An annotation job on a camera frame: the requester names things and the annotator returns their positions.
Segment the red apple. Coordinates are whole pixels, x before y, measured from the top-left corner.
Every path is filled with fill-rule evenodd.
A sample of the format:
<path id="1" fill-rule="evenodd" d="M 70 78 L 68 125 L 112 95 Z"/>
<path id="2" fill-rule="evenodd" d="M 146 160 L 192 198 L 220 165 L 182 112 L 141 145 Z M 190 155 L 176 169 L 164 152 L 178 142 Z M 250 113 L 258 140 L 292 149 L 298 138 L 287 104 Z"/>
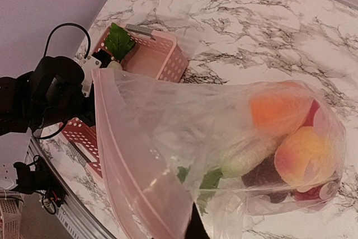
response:
<path id="1" fill-rule="evenodd" d="M 315 117 L 317 111 L 319 110 L 319 108 L 320 108 L 320 104 L 314 99 L 311 104 L 308 115 L 305 119 L 305 122 L 303 123 L 302 126 L 313 126 L 314 117 Z"/>

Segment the red strawberry fruit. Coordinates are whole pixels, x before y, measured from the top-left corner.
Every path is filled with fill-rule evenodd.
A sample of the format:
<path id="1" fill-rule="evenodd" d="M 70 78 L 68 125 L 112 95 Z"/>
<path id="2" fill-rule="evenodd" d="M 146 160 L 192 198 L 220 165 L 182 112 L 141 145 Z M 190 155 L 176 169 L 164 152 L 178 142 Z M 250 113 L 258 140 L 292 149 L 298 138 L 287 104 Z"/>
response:
<path id="1" fill-rule="evenodd" d="M 331 197 L 335 196 L 336 192 L 337 192 L 337 183 L 332 181 L 321 186 L 313 187 L 303 193 L 299 191 L 294 191 L 293 197 L 297 201 L 328 200 Z"/>

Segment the pink perforated plastic basket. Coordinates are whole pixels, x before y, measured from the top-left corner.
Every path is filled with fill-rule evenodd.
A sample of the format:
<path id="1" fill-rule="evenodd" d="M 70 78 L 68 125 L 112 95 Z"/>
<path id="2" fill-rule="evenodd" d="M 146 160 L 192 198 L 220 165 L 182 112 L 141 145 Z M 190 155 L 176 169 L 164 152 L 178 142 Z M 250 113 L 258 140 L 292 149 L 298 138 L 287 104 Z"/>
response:
<path id="1" fill-rule="evenodd" d="M 135 41 L 134 48 L 120 63 L 123 70 L 162 81 L 180 81 L 189 63 L 173 35 L 132 24 L 120 27 Z M 62 136 L 68 141 L 72 155 L 102 181 L 96 128 L 74 118 L 64 127 Z"/>

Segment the clear zip top bag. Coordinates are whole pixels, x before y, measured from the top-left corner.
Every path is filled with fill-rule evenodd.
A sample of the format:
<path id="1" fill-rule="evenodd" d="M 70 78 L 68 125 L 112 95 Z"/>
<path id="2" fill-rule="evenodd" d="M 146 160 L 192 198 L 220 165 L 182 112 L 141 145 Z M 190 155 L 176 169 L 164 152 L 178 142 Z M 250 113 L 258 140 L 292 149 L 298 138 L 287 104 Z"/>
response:
<path id="1" fill-rule="evenodd" d="M 241 238 L 246 215 L 314 212 L 336 195 L 346 130 L 304 82 L 92 77 L 103 180 L 127 238 Z"/>

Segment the white radish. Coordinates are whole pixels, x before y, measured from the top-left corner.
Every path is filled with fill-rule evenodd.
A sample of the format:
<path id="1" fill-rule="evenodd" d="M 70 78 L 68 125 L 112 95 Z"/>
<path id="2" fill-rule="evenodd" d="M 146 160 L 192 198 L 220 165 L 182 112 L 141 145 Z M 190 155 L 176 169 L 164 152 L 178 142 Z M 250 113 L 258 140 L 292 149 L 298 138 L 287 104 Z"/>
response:
<path id="1" fill-rule="evenodd" d="M 116 61 L 111 61 L 109 64 L 108 64 L 108 66 L 107 66 L 108 68 L 112 68 L 112 69 L 114 69 L 114 70 L 122 70 L 123 68 L 122 68 L 122 66 L 121 66 L 121 64 L 120 63 L 118 63 L 118 62 L 116 62 Z"/>

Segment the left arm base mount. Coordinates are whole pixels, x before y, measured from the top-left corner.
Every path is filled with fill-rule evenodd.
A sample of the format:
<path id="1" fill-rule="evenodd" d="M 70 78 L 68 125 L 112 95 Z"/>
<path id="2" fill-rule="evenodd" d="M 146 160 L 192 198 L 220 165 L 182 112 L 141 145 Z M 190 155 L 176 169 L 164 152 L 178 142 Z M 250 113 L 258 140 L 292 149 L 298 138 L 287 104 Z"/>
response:
<path id="1" fill-rule="evenodd" d="M 42 207 L 47 213 L 56 215 L 67 193 L 45 160 L 35 155 L 31 163 L 15 162 L 13 167 L 17 179 L 12 191 L 26 195 L 39 194 Z"/>

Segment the green lettuce leaf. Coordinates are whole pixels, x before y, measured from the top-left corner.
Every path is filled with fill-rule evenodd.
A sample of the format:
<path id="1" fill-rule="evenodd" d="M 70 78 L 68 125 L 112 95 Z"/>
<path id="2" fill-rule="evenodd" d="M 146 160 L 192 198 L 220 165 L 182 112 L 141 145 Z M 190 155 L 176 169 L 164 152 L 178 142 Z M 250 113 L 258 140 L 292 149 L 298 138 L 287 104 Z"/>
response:
<path id="1" fill-rule="evenodd" d="M 135 47 L 135 41 L 122 27 L 112 23 L 105 39 L 105 46 L 112 56 L 121 62 L 127 53 Z"/>

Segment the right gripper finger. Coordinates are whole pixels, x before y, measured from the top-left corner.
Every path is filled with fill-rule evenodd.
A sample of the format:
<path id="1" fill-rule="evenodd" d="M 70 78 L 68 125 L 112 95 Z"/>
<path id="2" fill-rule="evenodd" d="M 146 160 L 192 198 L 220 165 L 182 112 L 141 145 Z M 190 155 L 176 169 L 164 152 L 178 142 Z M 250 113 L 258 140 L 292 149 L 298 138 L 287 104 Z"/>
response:
<path id="1" fill-rule="evenodd" d="M 192 215 L 187 226 L 185 239 L 210 239 L 204 228 L 195 203 L 193 203 L 192 206 Z"/>

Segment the dark purple beet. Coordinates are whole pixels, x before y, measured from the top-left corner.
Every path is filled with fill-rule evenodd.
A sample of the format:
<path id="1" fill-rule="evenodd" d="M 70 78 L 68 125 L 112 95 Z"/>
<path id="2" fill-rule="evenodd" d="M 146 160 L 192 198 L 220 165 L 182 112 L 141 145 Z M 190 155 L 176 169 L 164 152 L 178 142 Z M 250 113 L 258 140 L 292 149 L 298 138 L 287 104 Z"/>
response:
<path id="1" fill-rule="evenodd" d="M 264 187 L 272 189 L 273 187 L 285 185 L 274 165 L 274 154 L 265 158 L 253 170 L 242 176 L 243 184 L 246 187 Z M 263 195 L 267 195 L 269 201 L 274 204 L 283 202 L 288 196 L 289 191 L 267 191 Z"/>

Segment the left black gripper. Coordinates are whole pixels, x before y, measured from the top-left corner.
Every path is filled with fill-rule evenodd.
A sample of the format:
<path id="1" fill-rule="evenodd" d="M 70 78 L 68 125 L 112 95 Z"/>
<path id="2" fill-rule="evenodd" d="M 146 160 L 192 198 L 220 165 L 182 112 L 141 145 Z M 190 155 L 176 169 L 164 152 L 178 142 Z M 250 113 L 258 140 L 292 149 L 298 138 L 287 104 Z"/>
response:
<path id="1" fill-rule="evenodd" d="M 36 131 L 73 118 L 94 126 L 94 93 L 84 96 L 83 81 L 84 71 L 74 60 L 64 56 L 43 57 L 29 77 L 29 128 Z"/>

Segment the orange tangerine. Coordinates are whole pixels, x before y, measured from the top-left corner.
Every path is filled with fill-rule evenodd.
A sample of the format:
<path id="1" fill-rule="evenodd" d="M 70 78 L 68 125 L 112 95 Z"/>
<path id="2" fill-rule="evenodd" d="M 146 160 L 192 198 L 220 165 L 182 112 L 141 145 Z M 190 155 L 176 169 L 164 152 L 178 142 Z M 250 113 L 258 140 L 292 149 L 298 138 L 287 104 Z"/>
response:
<path id="1" fill-rule="evenodd" d="M 313 97 L 301 84 L 276 82 L 249 100 L 254 126 L 275 137 L 295 132 L 306 120 Z"/>

